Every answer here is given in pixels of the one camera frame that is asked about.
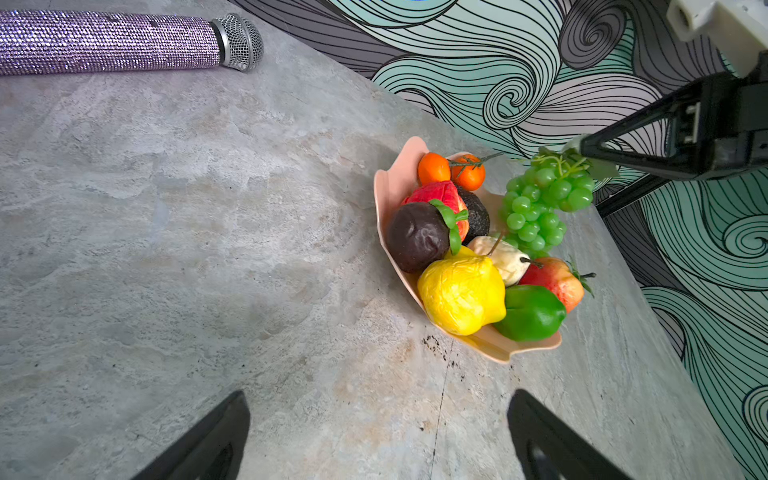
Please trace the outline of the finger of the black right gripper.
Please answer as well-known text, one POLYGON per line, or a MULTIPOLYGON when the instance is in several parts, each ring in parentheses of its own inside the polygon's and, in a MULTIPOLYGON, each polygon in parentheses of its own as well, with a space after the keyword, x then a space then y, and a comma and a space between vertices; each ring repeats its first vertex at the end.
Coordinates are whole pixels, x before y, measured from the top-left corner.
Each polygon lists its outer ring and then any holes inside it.
POLYGON ((713 177, 718 169, 714 112, 719 87, 718 77, 697 80, 581 137, 578 151, 669 180, 713 177))

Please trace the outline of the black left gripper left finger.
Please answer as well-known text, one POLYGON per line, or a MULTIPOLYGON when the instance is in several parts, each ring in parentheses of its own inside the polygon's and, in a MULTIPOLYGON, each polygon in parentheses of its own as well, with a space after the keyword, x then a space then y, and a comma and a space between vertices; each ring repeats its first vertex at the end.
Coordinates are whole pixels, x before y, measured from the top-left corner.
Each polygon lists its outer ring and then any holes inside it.
POLYGON ((234 480, 244 457, 250 422, 245 393, 234 391, 134 479, 234 480))

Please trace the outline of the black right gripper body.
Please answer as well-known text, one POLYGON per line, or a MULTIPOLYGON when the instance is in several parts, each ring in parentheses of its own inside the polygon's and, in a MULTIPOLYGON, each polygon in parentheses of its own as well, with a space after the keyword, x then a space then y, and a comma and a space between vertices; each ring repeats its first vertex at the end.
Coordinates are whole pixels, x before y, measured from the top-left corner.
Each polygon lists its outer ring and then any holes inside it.
POLYGON ((767 165, 767 55, 744 78, 720 73, 673 94, 674 176, 725 178, 767 165))

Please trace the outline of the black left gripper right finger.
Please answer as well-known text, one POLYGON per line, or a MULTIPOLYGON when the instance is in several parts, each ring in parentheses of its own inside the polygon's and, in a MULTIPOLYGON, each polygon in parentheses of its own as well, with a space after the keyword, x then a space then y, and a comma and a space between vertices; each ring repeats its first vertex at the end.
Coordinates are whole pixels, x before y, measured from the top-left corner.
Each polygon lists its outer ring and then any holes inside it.
POLYGON ((508 427, 527 479, 626 479, 628 475, 524 389, 507 411, 508 427))

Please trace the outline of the green fake grape bunch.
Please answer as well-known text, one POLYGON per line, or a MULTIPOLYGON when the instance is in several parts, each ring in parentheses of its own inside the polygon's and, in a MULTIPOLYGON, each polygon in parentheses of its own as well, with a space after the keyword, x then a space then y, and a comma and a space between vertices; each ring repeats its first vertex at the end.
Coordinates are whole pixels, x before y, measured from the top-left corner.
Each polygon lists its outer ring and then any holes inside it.
POLYGON ((531 257, 546 255, 564 241, 564 216, 590 207, 597 186, 617 171, 574 148, 540 149, 525 172, 508 181, 492 235, 531 257))

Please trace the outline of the green fake lime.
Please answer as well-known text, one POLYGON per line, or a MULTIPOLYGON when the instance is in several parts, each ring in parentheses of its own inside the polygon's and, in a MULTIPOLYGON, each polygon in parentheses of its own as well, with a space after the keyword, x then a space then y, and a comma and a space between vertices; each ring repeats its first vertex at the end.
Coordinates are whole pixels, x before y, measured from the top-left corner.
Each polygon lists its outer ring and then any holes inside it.
POLYGON ((505 294, 506 316, 492 326, 516 342, 540 341, 553 336, 567 316, 564 304, 545 287, 516 285, 505 294))

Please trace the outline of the red fake strawberry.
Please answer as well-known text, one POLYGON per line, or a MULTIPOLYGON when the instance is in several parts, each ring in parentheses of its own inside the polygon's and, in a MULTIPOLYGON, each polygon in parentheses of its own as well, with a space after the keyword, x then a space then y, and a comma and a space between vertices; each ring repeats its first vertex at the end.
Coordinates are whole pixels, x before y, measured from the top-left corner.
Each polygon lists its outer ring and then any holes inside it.
POLYGON ((540 257, 532 260, 519 285, 536 285, 548 289, 565 306, 570 314, 582 301, 586 292, 593 295, 588 281, 595 278, 594 272, 579 273, 573 261, 567 262, 555 257, 540 257))

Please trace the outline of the yellow fake pear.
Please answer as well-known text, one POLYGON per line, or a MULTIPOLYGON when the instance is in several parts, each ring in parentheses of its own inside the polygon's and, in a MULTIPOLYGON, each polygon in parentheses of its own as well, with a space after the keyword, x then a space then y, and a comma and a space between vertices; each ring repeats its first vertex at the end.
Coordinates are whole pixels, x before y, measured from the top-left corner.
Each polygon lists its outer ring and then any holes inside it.
POLYGON ((472 335, 507 314, 500 272, 489 257, 467 247, 430 264, 417 289, 428 318, 453 335, 472 335))

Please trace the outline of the beige fake pear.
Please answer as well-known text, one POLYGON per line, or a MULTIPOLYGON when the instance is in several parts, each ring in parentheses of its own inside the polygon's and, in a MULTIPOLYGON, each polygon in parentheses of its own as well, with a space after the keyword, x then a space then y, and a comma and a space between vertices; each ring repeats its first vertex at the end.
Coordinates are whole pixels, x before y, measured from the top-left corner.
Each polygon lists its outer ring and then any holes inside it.
POLYGON ((477 236, 468 248, 477 255, 490 257, 506 287, 516 285, 531 266, 528 255, 498 237, 477 236))

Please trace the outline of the orange fake tangerine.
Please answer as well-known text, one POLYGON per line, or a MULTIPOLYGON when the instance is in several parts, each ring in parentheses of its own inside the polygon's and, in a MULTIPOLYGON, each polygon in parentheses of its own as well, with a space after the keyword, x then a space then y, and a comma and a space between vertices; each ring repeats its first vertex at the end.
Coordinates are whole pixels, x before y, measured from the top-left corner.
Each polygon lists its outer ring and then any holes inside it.
POLYGON ((478 190, 486 178, 484 163, 484 160, 470 154, 451 160, 451 180, 465 190, 478 190))
POLYGON ((421 186, 449 181, 452 178, 450 162, 435 152, 428 152, 418 163, 417 176, 421 186))

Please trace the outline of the dark fake avocado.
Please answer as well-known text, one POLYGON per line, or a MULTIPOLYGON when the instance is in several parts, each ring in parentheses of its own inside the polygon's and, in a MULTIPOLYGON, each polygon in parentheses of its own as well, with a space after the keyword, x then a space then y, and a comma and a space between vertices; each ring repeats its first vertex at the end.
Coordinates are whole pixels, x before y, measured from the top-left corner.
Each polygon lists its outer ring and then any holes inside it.
POLYGON ((467 246, 475 237, 487 236, 490 231, 490 215, 481 200, 471 191, 458 186, 457 191, 469 212, 469 229, 462 244, 467 246))

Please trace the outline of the red fake apple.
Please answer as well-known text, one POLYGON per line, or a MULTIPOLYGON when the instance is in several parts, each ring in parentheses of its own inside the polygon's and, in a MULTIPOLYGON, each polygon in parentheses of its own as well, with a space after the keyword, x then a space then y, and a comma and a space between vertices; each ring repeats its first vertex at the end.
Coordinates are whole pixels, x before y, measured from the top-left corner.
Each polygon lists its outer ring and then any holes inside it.
POLYGON ((406 248, 424 238, 430 245, 448 247, 458 235, 458 244, 465 239, 469 222, 457 219, 467 207, 451 181, 432 183, 414 190, 401 203, 387 230, 387 241, 406 248))

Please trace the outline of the dark brown fake fig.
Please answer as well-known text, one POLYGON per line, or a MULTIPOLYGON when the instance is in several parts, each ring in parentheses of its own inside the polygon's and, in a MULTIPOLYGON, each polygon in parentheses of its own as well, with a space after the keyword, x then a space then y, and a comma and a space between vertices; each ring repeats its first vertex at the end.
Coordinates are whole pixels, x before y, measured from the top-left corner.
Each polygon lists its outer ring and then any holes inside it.
POLYGON ((440 200, 404 204, 387 227, 388 252, 402 271, 420 273, 448 253, 459 253, 459 223, 468 217, 467 210, 456 213, 440 200))

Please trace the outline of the pink glitter microphone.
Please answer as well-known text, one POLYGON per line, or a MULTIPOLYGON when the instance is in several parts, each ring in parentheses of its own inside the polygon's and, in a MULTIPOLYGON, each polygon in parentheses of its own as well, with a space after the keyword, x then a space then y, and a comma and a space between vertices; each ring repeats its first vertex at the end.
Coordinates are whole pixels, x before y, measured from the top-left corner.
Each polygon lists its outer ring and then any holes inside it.
POLYGON ((264 44, 230 13, 201 17, 120 12, 3 10, 3 76, 209 69, 250 72, 264 44))

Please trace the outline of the black corner frame post right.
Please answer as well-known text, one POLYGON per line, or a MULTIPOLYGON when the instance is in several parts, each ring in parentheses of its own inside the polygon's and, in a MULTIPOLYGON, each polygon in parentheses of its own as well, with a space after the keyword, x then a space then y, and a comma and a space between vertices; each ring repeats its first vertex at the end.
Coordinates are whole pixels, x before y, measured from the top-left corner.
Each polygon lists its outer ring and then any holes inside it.
POLYGON ((602 218, 607 218, 668 183, 668 179, 646 175, 620 190, 609 192, 597 202, 597 212, 602 218))

